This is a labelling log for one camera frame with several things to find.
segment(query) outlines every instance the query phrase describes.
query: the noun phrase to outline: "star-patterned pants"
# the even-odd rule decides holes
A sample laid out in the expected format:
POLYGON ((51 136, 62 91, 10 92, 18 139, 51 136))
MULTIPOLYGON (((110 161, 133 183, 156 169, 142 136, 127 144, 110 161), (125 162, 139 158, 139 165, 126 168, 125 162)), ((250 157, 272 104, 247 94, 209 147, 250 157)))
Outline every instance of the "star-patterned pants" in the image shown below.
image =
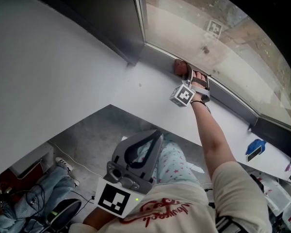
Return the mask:
MULTIPOLYGON (((150 143, 138 149, 138 162, 144 159, 149 147, 150 143)), ((169 140, 165 140, 162 145, 152 178, 155 183, 193 182, 196 185, 200 185, 195 175, 189 169, 179 145, 169 140)))

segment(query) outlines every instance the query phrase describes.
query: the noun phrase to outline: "floor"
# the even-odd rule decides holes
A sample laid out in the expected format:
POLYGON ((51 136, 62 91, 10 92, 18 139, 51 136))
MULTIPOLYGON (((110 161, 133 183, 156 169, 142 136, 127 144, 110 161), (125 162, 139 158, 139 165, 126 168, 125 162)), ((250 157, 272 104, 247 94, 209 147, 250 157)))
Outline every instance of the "floor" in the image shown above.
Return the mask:
MULTIPOLYGON (((123 136, 129 137, 137 132, 156 128, 153 124, 109 105, 71 126, 51 140, 75 161, 103 176, 106 174, 106 163, 111 159, 115 147, 123 136)), ((211 185, 209 184, 210 177, 207 173, 202 148, 176 135, 171 135, 171 138, 180 145, 187 162, 204 170, 204 174, 196 171, 193 171, 193 173, 200 183, 206 183, 204 186, 208 188, 211 185)), ((80 181, 80 186, 75 191, 86 199, 90 199, 95 194, 98 176, 73 163, 55 148, 54 155, 64 158, 73 166, 71 176, 80 181)), ((67 198, 78 198, 82 200, 82 206, 86 204, 86 201, 75 193, 70 193, 67 198)), ((94 205, 88 203, 73 221, 82 222, 93 208, 94 205)))

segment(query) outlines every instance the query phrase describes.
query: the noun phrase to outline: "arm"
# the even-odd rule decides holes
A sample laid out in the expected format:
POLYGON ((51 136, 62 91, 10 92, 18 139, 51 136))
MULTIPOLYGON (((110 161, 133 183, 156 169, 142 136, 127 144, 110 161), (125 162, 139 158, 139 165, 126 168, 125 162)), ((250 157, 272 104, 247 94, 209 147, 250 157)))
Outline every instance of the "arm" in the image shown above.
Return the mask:
MULTIPOLYGON (((205 80, 200 73, 196 73, 196 77, 205 80)), ((201 95, 195 94, 193 99, 201 100, 201 95)), ((220 126, 207 108, 199 102, 192 103, 192 108, 213 183, 218 216, 232 217, 250 229, 249 232, 271 232, 263 193, 236 162, 220 126)))
MULTIPOLYGON (((205 77, 199 72, 196 74, 193 72, 193 75, 198 79, 205 81, 205 77)), ((195 82, 192 82, 192 85, 204 88, 195 82)), ((193 100, 201 101, 201 95, 196 93, 193 100)), ((219 165, 236 160, 228 146, 220 126, 214 120, 207 108, 199 102, 192 103, 192 108, 195 113, 199 137, 204 149, 206 165, 209 175, 212 178, 213 172, 219 165)))
POLYGON ((94 229, 99 231, 105 224, 115 218, 115 215, 97 207, 84 219, 83 224, 92 226, 94 229))

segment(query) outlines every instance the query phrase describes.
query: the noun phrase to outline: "blue object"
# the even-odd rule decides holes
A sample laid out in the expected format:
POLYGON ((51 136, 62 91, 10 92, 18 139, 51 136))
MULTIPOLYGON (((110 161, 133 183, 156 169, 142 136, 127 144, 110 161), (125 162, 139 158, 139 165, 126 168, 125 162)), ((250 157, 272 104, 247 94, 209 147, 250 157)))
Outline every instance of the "blue object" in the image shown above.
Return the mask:
POLYGON ((254 140, 252 143, 249 144, 246 155, 253 153, 253 151, 258 149, 259 147, 262 148, 262 151, 259 154, 262 154, 265 151, 265 144, 266 141, 260 139, 254 140))

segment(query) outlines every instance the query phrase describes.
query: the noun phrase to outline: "window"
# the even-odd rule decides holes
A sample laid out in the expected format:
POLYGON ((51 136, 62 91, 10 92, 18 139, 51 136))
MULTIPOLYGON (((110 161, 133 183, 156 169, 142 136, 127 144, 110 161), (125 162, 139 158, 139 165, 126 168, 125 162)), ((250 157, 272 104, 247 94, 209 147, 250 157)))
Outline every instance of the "window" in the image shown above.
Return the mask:
POLYGON ((229 0, 146 0, 146 42, 200 68, 259 114, 291 126, 291 69, 229 0))

